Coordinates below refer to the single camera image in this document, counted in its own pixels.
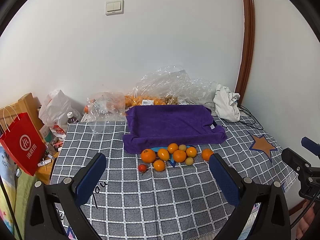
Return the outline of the person's right hand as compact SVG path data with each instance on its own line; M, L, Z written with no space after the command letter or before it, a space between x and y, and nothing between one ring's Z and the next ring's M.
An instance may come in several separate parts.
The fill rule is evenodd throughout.
M301 239L313 222L315 218L314 205L315 204L313 203L305 215L300 219L296 229L296 239Z

